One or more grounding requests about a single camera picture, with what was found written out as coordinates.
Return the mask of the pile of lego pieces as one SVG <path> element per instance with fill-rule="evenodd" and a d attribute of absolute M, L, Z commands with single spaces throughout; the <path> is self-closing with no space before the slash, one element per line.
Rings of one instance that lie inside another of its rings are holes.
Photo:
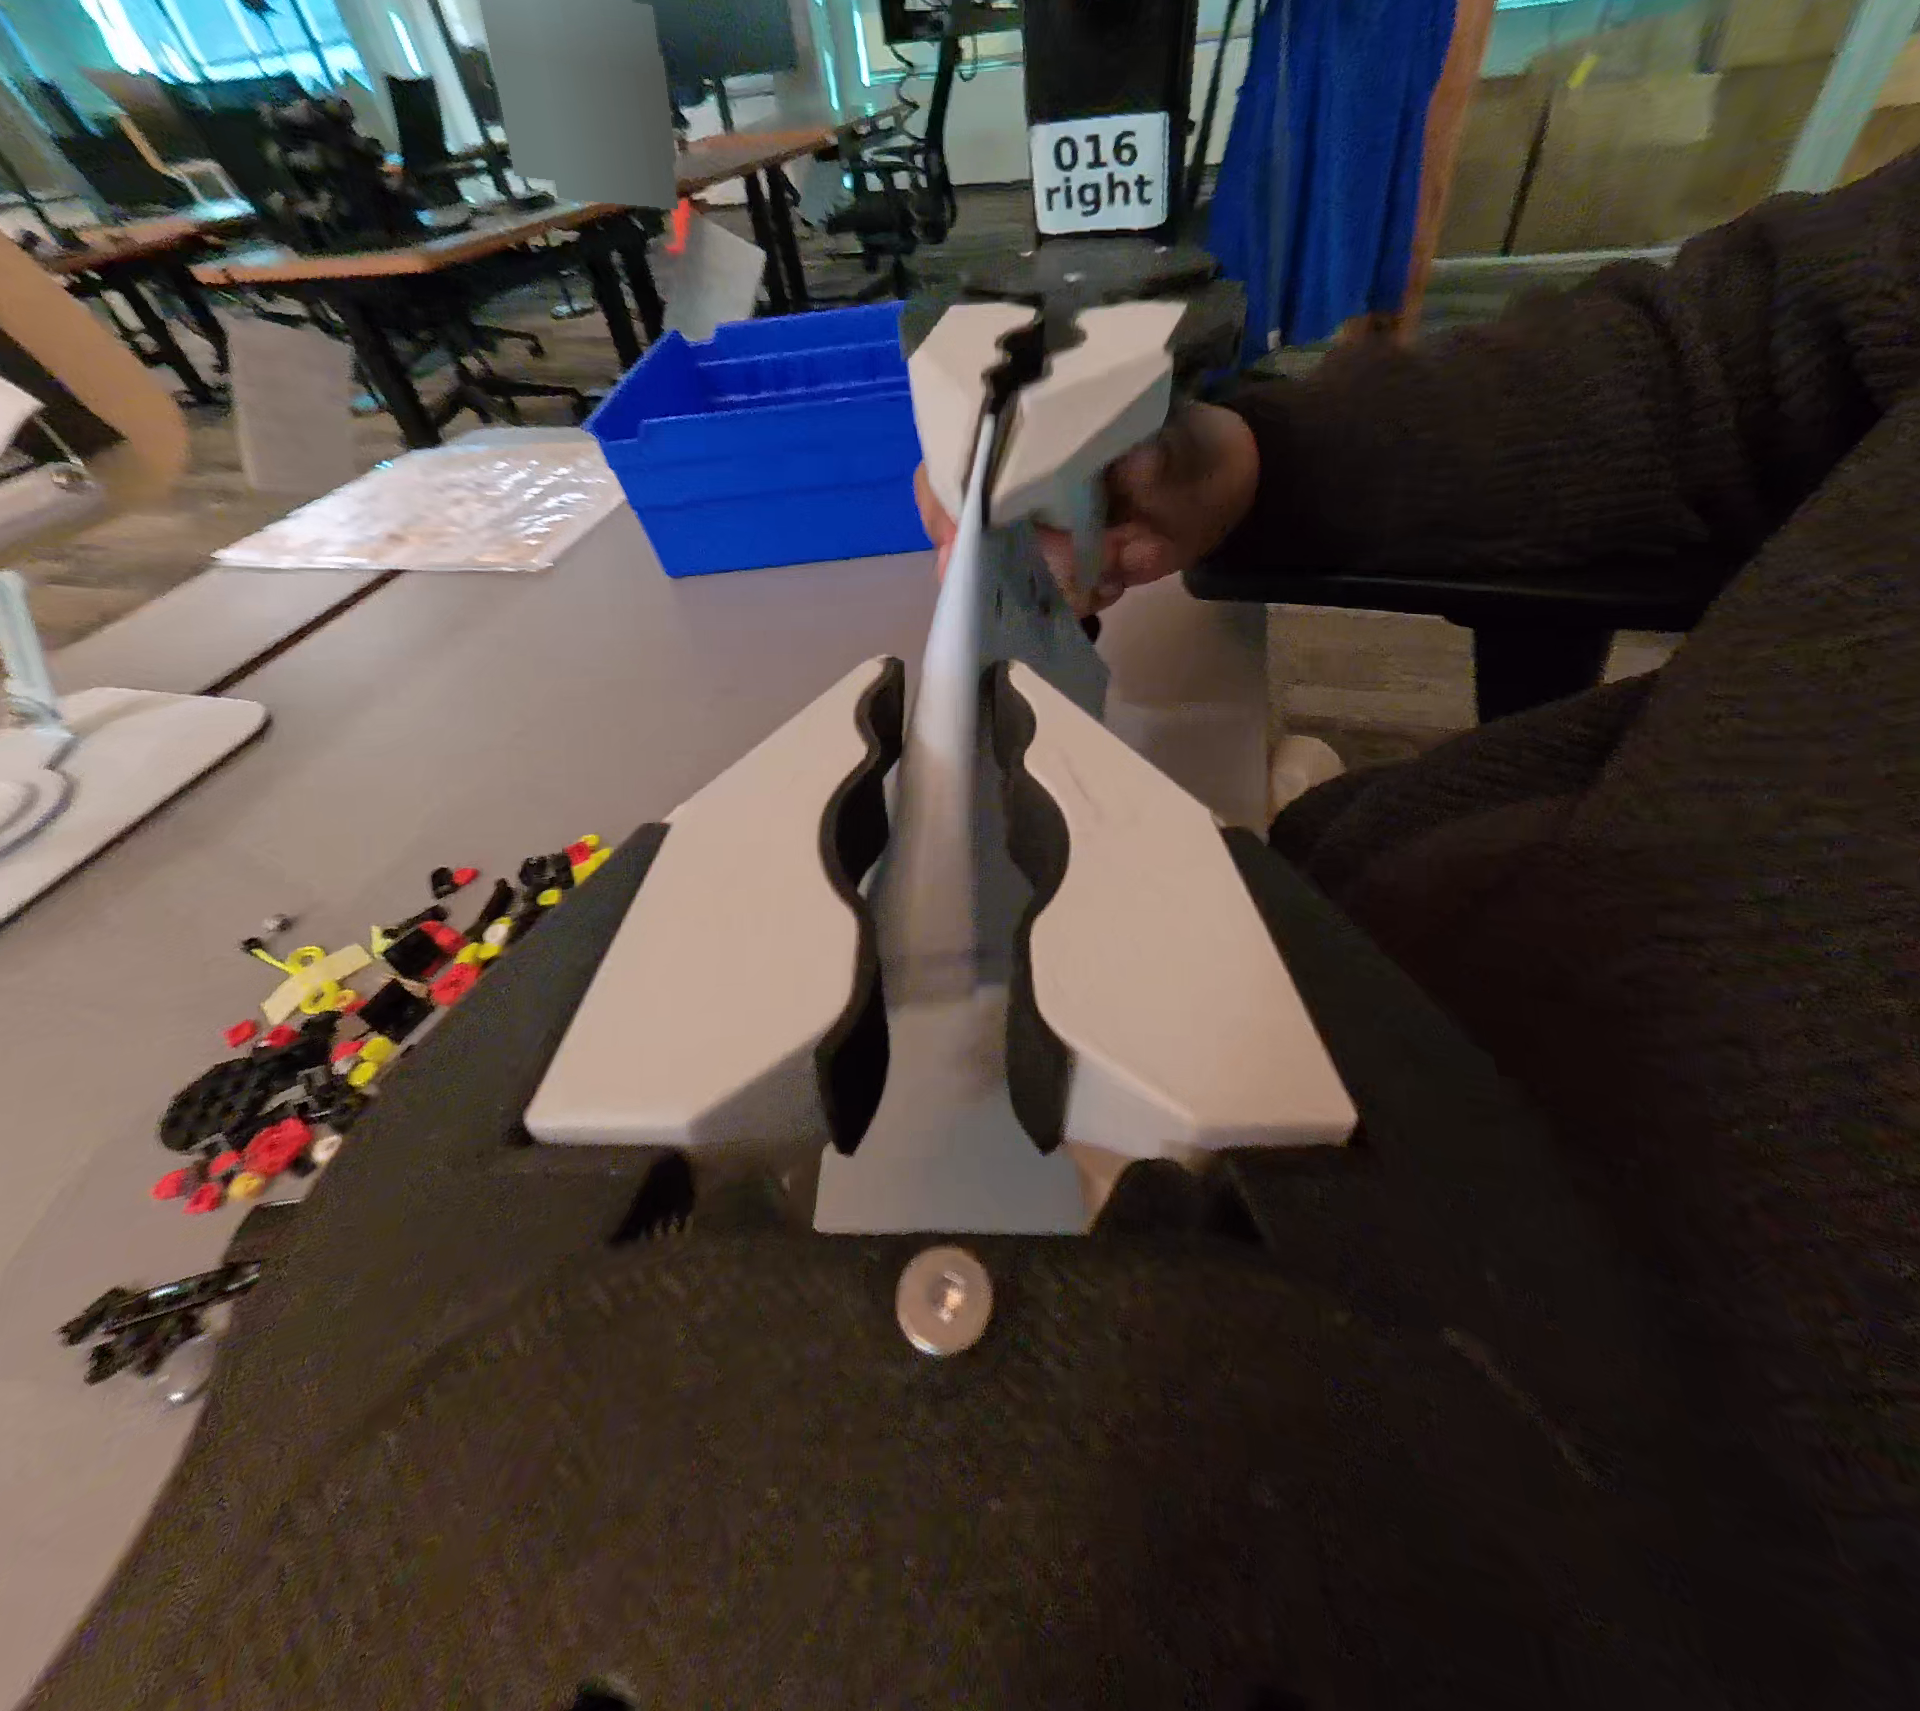
<path fill-rule="evenodd" d="M 153 1199 L 194 1220 L 294 1203 L 290 1186 L 339 1156 L 419 1039 L 614 852 L 601 834 L 530 852 L 493 878 L 467 913 L 458 899 L 482 868 L 437 867 L 428 903 L 372 923 L 365 942 L 280 946 L 287 918 L 246 936 L 239 949 L 279 974 L 275 991 L 255 1020 L 225 1028 L 225 1053 L 165 1106 L 155 1139 L 175 1164 L 155 1177 Z M 237 1229 L 203 1273 L 93 1296 L 59 1324 L 61 1346 L 84 1346 L 84 1384 L 137 1378 L 168 1403 L 194 1400 L 190 1370 L 211 1361 L 229 1310 L 260 1281 L 268 1242 L 271 1229 Z"/>

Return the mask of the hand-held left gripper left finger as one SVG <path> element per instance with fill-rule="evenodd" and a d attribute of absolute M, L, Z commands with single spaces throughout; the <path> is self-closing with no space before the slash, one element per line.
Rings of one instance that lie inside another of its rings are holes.
<path fill-rule="evenodd" d="M 861 886 L 889 841 L 901 659 L 857 663 L 679 804 L 525 1131 L 540 1143 L 851 1152 L 889 1020 Z"/>

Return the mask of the pale blue instruction booklet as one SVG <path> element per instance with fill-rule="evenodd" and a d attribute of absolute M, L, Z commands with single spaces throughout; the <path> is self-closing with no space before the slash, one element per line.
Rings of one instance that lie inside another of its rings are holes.
<path fill-rule="evenodd" d="M 957 541 L 933 602 L 915 681 L 893 798 L 893 841 L 874 906 L 889 1016 L 972 1000 L 993 938 L 982 925 L 982 875 L 993 831 L 979 764 L 986 750 L 986 684 L 994 663 L 1032 663 L 1103 718 L 1110 668 L 1090 635 L 1085 592 L 1060 577 L 1043 527 L 1092 507 L 1097 477 L 1074 471 L 1069 507 L 994 523 L 994 484 L 1021 452 L 1026 388 L 982 411 L 961 474 Z"/>

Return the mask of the person's right forearm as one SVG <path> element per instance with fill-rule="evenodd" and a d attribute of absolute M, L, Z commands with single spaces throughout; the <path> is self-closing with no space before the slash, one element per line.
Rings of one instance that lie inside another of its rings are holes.
<path fill-rule="evenodd" d="M 1206 573 L 1699 561 L 1916 609 L 1918 152 L 1232 405 L 1258 481 Z"/>

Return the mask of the clear plastic bag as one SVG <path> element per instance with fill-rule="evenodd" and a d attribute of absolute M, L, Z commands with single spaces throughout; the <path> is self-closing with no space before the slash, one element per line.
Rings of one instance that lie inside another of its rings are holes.
<path fill-rule="evenodd" d="M 418 450 L 237 538 L 241 573 L 535 574 L 625 507 L 589 435 Z"/>

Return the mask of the person's right hand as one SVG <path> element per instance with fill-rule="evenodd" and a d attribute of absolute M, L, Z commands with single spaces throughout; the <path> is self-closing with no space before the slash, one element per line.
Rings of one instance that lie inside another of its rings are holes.
<path fill-rule="evenodd" d="M 1246 416 L 1178 400 L 1151 441 L 1111 464 L 1092 573 L 1078 566 L 1074 532 L 1035 525 L 1035 535 L 1069 609 L 1090 621 L 1124 595 L 1199 566 L 1250 514 L 1256 488 L 1258 448 Z"/>

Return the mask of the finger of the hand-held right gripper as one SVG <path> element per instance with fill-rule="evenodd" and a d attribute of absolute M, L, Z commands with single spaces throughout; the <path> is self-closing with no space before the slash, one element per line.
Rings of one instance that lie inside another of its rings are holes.
<path fill-rule="evenodd" d="M 1172 350 L 1188 303 L 1111 303 L 1074 323 L 1074 342 L 1021 385 L 993 460 L 993 527 L 1110 525 L 1110 470 L 1170 411 Z"/>
<path fill-rule="evenodd" d="M 1040 416 L 1028 391 L 1043 377 L 1043 309 L 954 303 L 908 353 L 921 439 L 915 500 L 929 529 L 957 529 L 975 460 L 986 459 L 985 520 L 1011 527 L 1028 517 Z"/>

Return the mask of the blue plastic bin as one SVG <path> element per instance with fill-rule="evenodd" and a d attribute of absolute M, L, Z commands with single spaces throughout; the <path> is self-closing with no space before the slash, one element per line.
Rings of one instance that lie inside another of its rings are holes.
<path fill-rule="evenodd" d="M 669 577 L 929 546 L 904 303 L 665 330 L 589 434 Z"/>

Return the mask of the stacked cardboard boxes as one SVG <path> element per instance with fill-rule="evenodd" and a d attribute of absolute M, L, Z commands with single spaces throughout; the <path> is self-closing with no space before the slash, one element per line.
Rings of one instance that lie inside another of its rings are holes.
<path fill-rule="evenodd" d="M 1916 99 L 1918 0 L 1502 0 L 1433 256 L 1665 246 L 1860 177 Z"/>

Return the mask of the wooden background desk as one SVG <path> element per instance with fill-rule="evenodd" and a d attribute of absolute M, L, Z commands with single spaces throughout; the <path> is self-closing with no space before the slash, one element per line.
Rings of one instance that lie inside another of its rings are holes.
<path fill-rule="evenodd" d="M 696 139 L 676 163 L 676 193 L 744 184 L 758 234 L 772 242 L 776 275 L 799 271 L 789 210 L 776 177 L 783 163 L 835 152 L 847 130 L 836 120 L 747 128 Z M 372 396 L 397 424 L 407 450 L 435 450 L 458 413 L 455 400 L 428 405 L 400 350 L 400 324 L 419 309 L 454 309 L 483 275 L 543 275 L 535 246 L 561 239 L 560 259 L 589 280 L 618 367 L 632 368 L 665 330 L 665 303 L 653 280 L 642 216 L 618 202 L 553 202 L 535 214 L 476 221 L 371 253 L 293 253 L 260 246 L 201 261 L 193 277 L 218 295 L 287 295 L 319 306 L 348 334 Z"/>

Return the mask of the white book stand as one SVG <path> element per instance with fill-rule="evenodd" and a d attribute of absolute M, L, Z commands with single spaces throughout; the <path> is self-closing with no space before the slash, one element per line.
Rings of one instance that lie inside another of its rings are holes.
<path fill-rule="evenodd" d="M 218 695 L 61 695 L 16 561 L 175 488 L 182 405 L 36 256 L 4 239 L 4 923 L 271 724 Z"/>

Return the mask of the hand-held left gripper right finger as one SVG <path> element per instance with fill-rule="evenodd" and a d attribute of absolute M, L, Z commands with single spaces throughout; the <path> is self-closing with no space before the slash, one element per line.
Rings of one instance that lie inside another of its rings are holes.
<path fill-rule="evenodd" d="M 1022 1132 L 1110 1161 L 1339 1148 L 1358 1125 L 1253 892 L 1267 846 L 1038 668 L 986 677 L 1010 857 L 1004 1074 Z"/>

